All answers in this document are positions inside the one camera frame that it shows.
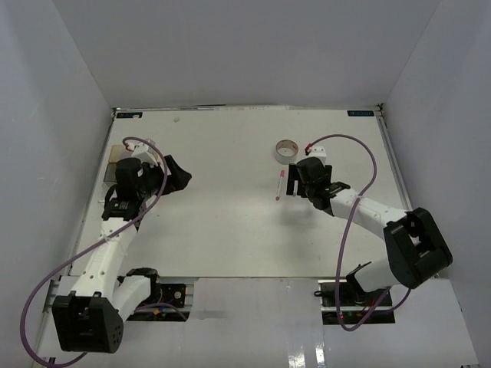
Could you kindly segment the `pink capped white marker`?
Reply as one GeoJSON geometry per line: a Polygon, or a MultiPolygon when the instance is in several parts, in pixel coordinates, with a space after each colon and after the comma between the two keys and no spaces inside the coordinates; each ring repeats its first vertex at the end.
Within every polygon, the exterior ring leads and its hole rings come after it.
{"type": "Polygon", "coordinates": [[[278,185],[277,185],[277,189],[276,189],[276,193],[275,193],[275,201],[279,201],[281,198],[282,184],[283,184],[284,178],[285,178],[285,170],[282,169],[279,173],[278,185]]]}

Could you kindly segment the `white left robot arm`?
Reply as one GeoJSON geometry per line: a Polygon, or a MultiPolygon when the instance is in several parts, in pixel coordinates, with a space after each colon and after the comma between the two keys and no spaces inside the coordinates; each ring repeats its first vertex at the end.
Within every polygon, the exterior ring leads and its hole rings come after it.
{"type": "Polygon", "coordinates": [[[142,156],[119,160],[104,198],[102,242],[70,292],[54,299],[51,312],[63,351],[115,353],[124,322],[140,306],[160,302],[162,287],[153,268],[119,274],[130,243],[143,220],[147,201],[186,188],[192,176],[171,155],[162,163],[142,156]]]}

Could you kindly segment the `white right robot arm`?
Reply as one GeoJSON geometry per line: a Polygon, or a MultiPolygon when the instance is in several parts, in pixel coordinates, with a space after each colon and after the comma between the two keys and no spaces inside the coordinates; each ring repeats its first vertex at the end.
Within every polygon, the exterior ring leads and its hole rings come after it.
{"type": "Polygon", "coordinates": [[[288,166],[286,194],[294,191],[318,210],[351,220],[384,241],[386,256],[358,265],[345,277],[348,300],[365,305],[376,290],[401,284],[413,290],[453,263],[433,216],[426,209],[396,209],[331,180],[332,166],[308,157],[288,166]]]}

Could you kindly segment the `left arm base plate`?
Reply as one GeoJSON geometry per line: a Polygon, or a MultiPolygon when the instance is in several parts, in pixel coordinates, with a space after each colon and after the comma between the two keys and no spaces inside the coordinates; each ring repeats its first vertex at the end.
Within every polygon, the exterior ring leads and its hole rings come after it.
{"type": "Polygon", "coordinates": [[[145,322],[185,322],[189,317],[186,311],[185,284],[158,284],[157,294],[141,302],[129,321],[145,322]]]}

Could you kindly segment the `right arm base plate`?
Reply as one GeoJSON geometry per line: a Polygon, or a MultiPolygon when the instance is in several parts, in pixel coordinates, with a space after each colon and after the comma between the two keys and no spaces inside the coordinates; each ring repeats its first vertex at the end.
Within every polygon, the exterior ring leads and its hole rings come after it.
{"type": "MultiPolygon", "coordinates": [[[[334,281],[320,283],[314,292],[314,296],[320,299],[322,321],[325,326],[339,325],[335,308],[334,286],[334,281]]],[[[350,285],[344,281],[341,282],[339,291],[341,319],[347,325],[357,324],[383,293],[383,289],[378,289],[368,294],[357,294],[350,285]]],[[[390,311],[394,305],[388,293],[364,323],[394,324],[396,322],[394,312],[390,311]]]]}

